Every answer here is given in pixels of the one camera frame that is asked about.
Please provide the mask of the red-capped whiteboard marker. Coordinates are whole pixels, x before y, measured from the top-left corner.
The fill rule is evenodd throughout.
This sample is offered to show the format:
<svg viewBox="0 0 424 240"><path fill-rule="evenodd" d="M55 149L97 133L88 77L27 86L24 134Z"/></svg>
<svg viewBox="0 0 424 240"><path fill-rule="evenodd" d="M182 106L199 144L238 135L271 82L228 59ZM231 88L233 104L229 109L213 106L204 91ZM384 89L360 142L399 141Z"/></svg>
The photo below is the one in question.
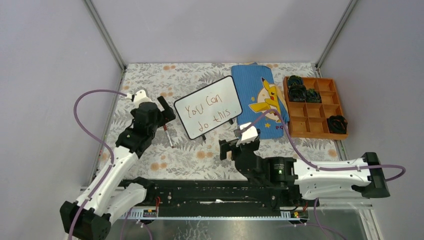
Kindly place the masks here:
<svg viewBox="0 0 424 240"><path fill-rule="evenodd" d="M170 147L171 147L171 148L174 148L175 146L174 146L174 144L173 144L172 138L171 138L170 133L169 133L169 131L168 131L168 127L167 127L165 124L163 125L163 130L164 130L164 132L165 132L165 134L166 134L166 136L167 136L167 139L168 139L168 141L169 141L169 145L170 145Z"/></svg>

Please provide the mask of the small black-framed whiteboard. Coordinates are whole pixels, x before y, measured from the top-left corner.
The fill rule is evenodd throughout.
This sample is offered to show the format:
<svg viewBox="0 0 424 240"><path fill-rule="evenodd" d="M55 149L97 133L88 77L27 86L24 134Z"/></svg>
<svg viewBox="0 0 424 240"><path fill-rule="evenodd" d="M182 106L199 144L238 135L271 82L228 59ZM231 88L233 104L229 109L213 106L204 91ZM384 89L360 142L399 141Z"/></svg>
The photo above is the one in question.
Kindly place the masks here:
<svg viewBox="0 0 424 240"><path fill-rule="evenodd" d="M177 99L173 106L190 140L203 136L243 113L231 75Z"/></svg>

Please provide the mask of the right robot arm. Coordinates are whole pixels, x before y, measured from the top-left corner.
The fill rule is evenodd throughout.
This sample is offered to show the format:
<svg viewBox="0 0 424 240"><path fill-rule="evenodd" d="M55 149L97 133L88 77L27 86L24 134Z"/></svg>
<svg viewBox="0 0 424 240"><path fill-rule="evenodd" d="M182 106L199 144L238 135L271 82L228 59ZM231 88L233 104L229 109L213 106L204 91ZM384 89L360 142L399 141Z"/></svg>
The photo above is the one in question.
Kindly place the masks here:
<svg viewBox="0 0 424 240"><path fill-rule="evenodd" d="M235 168L256 186L289 189L287 201L293 206L305 200L331 198L358 192L363 198L390 197L381 163L375 152L346 161L316 162L312 167L299 158L256 155L258 139L244 144L238 140L219 140L220 159L231 153Z"/></svg>

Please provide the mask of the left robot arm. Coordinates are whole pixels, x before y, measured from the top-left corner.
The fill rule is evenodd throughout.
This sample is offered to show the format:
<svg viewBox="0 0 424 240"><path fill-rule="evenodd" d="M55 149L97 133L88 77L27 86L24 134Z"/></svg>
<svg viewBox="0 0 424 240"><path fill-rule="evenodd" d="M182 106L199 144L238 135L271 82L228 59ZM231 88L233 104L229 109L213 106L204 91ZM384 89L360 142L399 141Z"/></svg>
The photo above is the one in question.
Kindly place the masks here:
<svg viewBox="0 0 424 240"><path fill-rule="evenodd" d="M110 151L110 162L74 201L65 201L59 212L68 238L104 240L112 225L133 206L152 204L155 192L146 183L130 183L126 189L114 194L126 172L151 146L158 128L176 119L174 110L163 96L156 103L148 97L135 98L138 107L131 110L131 125L117 138Z"/></svg>

